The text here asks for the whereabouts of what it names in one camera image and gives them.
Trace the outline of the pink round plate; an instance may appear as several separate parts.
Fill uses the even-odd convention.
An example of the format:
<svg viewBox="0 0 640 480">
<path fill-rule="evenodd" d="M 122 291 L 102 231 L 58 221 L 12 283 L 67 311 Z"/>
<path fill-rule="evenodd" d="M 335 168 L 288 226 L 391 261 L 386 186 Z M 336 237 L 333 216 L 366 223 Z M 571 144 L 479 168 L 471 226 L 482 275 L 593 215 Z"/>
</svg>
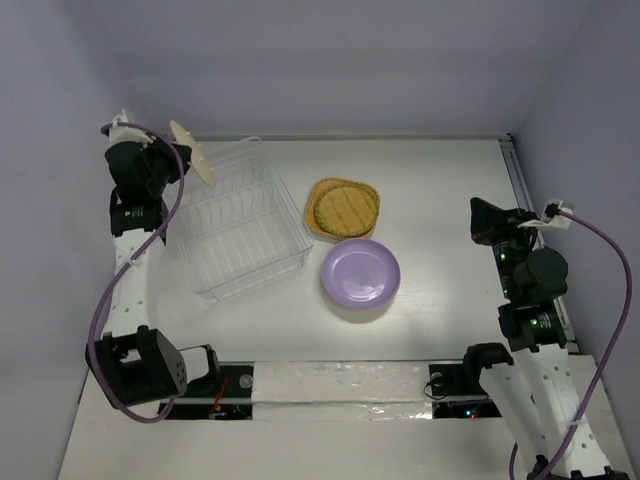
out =
<svg viewBox="0 0 640 480">
<path fill-rule="evenodd" d="M 326 306 L 326 308 L 334 314 L 337 310 L 385 310 L 386 312 L 393 306 L 394 299 L 390 299 L 385 301 L 384 303 L 376 306 L 369 306 L 364 308 L 356 308 L 356 307 L 348 307 L 340 304 L 335 299 L 333 299 L 328 293 L 322 294 L 322 300 Z"/>
</svg>

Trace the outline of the purple round plate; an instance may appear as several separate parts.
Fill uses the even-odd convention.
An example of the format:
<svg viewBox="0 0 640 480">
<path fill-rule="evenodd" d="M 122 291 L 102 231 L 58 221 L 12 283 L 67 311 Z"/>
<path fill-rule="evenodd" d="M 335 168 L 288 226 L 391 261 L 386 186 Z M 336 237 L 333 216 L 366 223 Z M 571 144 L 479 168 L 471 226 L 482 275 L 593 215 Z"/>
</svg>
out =
<svg viewBox="0 0 640 480">
<path fill-rule="evenodd" d="M 364 308 L 394 299 L 401 269 L 385 245 L 369 239 L 344 240 L 325 256 L 321 267 L 325 291 L 348 307 Z"/>
</svg>

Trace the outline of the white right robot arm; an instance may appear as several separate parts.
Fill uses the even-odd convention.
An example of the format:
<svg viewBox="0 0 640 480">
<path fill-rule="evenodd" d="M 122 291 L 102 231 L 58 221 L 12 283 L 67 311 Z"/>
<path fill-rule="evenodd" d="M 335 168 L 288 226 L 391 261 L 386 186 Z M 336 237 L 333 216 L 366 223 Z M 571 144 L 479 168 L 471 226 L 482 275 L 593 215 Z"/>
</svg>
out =
<svg viewBox="0 0 640 480">
<path fill-rule="evenodd" d="M 471 239 L 491 248 L 506 304 L 498 309 L 504 343 L 471 346 L 460 368 L 462 384 L 485 391 L 498 408 L 530 479 L 624 479 L 599 446 L 586 409 L 600 378 L 584 394 L 569 369 L 568 340 L 554 302 L 568 289 L 568 263 L 536 246 L 542 229 L 565 229 L 571 209 L 550 202 L 543 216 L 470 201 Z"/>
</svg>

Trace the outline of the small woven bamboo plate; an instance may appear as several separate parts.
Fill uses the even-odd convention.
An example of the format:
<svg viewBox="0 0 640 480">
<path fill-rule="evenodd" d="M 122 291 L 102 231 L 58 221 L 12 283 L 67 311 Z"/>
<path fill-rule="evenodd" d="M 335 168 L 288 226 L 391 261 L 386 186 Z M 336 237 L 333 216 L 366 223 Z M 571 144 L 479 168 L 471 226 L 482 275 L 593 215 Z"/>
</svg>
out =
<svg viewBox="0 0 640 480">
<path fill-rule="evenodd" d="M 357 237 L 372 230 L 379 216 L 377 192 L 355 183 L 336 185 L 323 192 L 314 205 L 314 216 L 326 232 Z"/>
</svg>

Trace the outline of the orange wooden round plate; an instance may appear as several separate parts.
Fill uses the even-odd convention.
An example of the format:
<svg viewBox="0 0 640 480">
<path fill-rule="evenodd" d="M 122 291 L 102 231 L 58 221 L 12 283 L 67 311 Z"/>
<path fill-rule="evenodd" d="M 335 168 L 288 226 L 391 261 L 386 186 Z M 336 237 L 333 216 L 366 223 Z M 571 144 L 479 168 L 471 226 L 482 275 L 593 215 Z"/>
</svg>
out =
<svg viewBox="0 0 640 480">
<path fill-rule="evenodd" d="M 215 186 L 214 168 L 207 158 L 202 145 L 177 121 L 171 120 L 169 127 L 176 143 L 191 149 L 189 160 L 191 168 L 208 187 L 213 188 Z"/>
</svg>

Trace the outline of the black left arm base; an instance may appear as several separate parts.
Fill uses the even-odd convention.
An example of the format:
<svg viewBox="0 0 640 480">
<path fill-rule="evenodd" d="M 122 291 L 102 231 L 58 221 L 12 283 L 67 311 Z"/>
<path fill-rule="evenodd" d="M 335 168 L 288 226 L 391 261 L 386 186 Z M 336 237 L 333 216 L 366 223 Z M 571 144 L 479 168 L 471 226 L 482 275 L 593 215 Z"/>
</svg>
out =
<svg viewBox="0 0 640 480">
<path fill-rule="evenodd" d="M 219 380 L 191 381 L 166 420 L 251 420 L 254 364 L 223 362 L 220 373 Z"/>
</svg>

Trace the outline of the woven bamboo square plate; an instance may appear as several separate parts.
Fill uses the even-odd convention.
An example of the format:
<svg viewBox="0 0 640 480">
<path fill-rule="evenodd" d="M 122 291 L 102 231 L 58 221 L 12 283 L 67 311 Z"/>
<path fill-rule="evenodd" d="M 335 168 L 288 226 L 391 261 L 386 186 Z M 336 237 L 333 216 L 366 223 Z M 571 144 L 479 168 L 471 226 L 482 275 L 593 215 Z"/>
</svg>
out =
<svg viewBox="0 0 640 480">
<path fill-rule="evenodd" d="M 325 236 L 327 238 L 332 238 L 332 239 L 336 239 L 336 240 L 342 240 L 342 239 L 348 239 L 347 237 L 340 237 L 340 236 L 336 236 L 333 234 L 330 234 L 328 232 L 326 232 L 325 230 L 323 230 L 319 224 L 317 223 L 315 216 L 314 216 L 314 205 L 317 201 L 317 199 L 319 198 L 319 196 L 325 192 L 326 190 L 328 190 L 329 188 L 336 186 L 336 185 L 341 185 L 344 183 L 355 183 L 355 184 L 360 184 L 363 186 L 368 186 L 372 189 L 374 189 L 376 192 L 377 190 L 375 188 L 373 188 L 372 186 L 365 184 L 365 183 L 361 183 L 361 182 L 356 182 L 356 181 L 351 181 L 351 180 L 345 180 L 345 179 L 340 179 L 340 178 L 325 178 L 322 179 L 320 181 L 318 181 L 314 187 L 312 188 L 312 191 L 310 193 L 309 196 L 309 200 L 307 202 L 307 206 L 305 208 L 305 212 L 304 212 L 304 219 L 307 223 L 307 226 L 309 227 L 309 229 L 315 233 L 318 234 L 320 236 Z M 368 233 L 357 236 L 357 237 L 369 237 L 372 235 L 372 233 L 374 232 L 375 227 L 370 230 Z"/>
</svg>

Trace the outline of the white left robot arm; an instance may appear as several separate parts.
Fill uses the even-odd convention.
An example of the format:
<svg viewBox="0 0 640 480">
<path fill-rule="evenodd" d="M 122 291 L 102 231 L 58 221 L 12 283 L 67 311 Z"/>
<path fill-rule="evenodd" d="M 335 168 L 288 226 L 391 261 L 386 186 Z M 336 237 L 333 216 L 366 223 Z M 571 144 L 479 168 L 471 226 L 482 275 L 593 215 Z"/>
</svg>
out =
<svg viewBox="0 0 640 480">
<path fill-rule="evenodd" d="M 203 345 L 205 360 L 188 371 L 182 351 L 155 326 L 152 285 L 166 245 L 165 222 L 176 212 L 163 199 L 170 184 L 184 185 L 189 169 L 212 181 L 201 147 L 177 135 L 166 144 L 123 141 L 106 153 L 115 187 L 111 192 L 110 230 L 116 254 L 117 283 L 106 294 L 86 347 L 86 361 L 115 407 L 133 407 L 186 394 L 209 395 L 222 382 L 213 348 Z"/>
</svg>

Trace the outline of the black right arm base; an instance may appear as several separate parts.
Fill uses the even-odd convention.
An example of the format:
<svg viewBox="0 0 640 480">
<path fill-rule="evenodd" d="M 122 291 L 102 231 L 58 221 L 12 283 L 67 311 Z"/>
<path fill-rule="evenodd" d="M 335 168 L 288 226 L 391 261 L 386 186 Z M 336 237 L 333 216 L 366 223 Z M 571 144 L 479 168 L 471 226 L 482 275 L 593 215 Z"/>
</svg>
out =
<svg viewBox="0 0 640 480">
<path fill-rule="evenodd" d="M 488 394 L 467 376 L 462 364 L 430 364 L 423 393 L 431 401 L 435 419 L 475 420 L 501 416 Z"/>
</svg>

